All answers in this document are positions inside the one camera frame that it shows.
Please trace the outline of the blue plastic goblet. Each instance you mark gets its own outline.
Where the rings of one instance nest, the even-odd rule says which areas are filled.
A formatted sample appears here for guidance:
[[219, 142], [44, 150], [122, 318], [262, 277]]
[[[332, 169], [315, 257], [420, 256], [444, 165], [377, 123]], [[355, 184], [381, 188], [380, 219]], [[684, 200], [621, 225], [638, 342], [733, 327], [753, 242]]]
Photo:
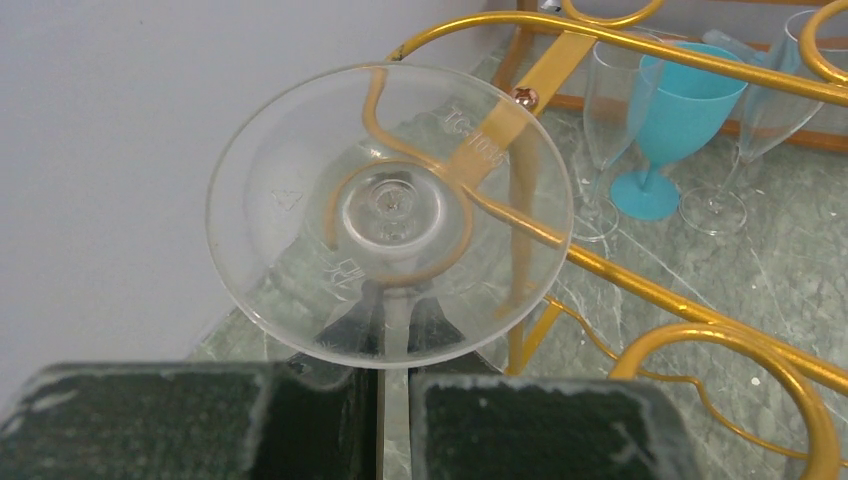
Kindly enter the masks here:
[[676, 185], [660, 170], [705, 146], [748, 86], [743, 80], [662, 61], [662, 77], [636, 136], [649, 168], [624, 173], [610, 187], [610, 198], [621, 213], [645, 221], [671, 216], [680, 202]]

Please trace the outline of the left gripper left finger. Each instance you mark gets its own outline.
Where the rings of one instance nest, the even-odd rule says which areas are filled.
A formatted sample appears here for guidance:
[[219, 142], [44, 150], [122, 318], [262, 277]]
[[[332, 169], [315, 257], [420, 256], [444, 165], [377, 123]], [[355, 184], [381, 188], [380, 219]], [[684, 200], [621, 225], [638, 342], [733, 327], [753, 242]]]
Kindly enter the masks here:
[[60, 363], [1, 417], [5, 479], [375, 479], [378, 375], [280, 360]]

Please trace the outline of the clear wine glass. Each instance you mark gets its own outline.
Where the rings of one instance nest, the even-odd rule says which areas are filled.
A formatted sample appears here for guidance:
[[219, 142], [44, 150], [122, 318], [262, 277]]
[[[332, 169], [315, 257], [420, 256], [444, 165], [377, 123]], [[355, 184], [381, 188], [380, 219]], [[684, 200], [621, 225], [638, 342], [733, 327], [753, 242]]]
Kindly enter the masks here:
[[492, 85], [376, 62], [269, 99], [212, 173], [205, 230], [238, 309], [289, 349], [256, 479], [376, 479], [391, 373], [500, 374], [573, 231], [572, 181]]

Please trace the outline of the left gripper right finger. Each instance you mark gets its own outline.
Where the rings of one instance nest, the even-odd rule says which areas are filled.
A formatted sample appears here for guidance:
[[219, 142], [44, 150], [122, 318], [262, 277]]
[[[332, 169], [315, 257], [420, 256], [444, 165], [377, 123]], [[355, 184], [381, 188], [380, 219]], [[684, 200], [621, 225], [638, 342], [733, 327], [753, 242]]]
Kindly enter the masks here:
[[415, 479], [683, 479], [686, 428], [655, 386], [508, 377], [471, 352], [409, 376]]

